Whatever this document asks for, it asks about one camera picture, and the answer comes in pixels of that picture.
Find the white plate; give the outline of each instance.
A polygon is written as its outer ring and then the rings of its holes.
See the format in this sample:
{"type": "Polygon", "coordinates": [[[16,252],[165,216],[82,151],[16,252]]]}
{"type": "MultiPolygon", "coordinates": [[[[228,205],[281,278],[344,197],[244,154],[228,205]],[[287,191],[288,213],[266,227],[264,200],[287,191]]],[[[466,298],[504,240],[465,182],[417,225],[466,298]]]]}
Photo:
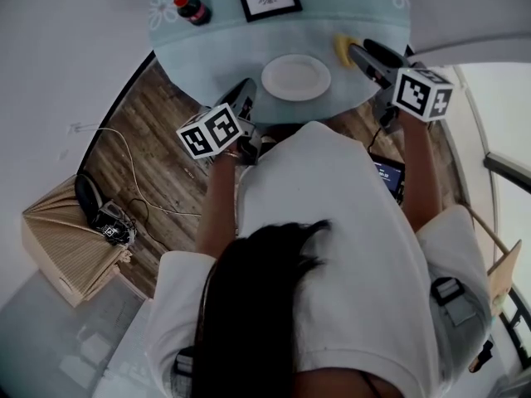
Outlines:
{"type": "Polygon", "coordinates": [[[329,89],[332,77],[323,62],[306,55],[285,55],[262,71],[264,88],[275,97],[292,102],[312,100],[329,89]]]}

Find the black hair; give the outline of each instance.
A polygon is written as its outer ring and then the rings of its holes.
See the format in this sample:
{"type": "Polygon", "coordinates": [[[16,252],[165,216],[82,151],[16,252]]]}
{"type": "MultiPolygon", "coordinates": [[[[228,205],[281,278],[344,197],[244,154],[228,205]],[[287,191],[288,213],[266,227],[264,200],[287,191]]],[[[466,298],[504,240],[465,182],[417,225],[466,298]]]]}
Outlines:
{"type": "Polygon", "coordinates": [[[289,398],[296,372],[294,303],[320,265],[304,244],[327,221],[267,226],[229,244],[203,290],[193,351],[192,398],[289,398]]]}

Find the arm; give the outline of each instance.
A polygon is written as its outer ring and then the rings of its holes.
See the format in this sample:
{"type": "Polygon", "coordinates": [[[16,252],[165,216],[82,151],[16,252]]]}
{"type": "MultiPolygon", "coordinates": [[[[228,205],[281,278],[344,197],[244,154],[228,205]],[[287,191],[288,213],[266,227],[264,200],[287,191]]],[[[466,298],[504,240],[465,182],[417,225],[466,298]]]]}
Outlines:
{"type": "Polygon", "coordinates": [[[235,169],[235,158],[224,154],[216,157],[197,229],[196,252],[216,259],[236,239],[235,169]]]}
{"type": "Polygon", "coordinates": [[[412,229],[417,232],[441,213],[441,192],[426,124],[403,111],[398,121],[404,130],[406,144],[403,210],[412,229]]]}

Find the woman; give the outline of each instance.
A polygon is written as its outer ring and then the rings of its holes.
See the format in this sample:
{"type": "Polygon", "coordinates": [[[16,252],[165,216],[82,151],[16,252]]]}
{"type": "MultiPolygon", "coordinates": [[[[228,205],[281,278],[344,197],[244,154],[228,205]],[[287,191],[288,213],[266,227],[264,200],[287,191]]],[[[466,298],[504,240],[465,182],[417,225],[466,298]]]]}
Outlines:
{"type": "Polygon", "coordinates": [[[470,364],[483,259],[466,210],[441,213],[426,125],[399,121],[403,211],[361,143],[310,123],[242,177],[236,239],[236,159],[216,159],[197,253],[161,260],[147,353],[167,396],[429,397],[470,364]]]}

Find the black picture frame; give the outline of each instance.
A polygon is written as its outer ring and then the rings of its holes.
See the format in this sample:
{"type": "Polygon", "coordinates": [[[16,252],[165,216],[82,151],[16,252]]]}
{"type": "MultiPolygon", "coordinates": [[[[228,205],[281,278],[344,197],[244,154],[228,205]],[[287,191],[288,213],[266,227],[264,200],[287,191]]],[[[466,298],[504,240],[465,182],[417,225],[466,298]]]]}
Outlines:
{"type": "Polygon", "coordinates": [[[253,21],[259,21],[260,19],[265,19],[267,17],[276,17],[278,15],[285,15],[286,13],[301,12],[302,4],[300,4],[300,0],[293,0],[293,1],[295,2],[293,6],[270,10],[268,12],[263,12],[263,13],[257,13],[256,15],[251,14],[251,11],[249,10],[249,6],[247,4],[247,0],[241,0],[241,5],[243,6],[243,12],[246,14],[247,21],[253,22],[253,21]]]}

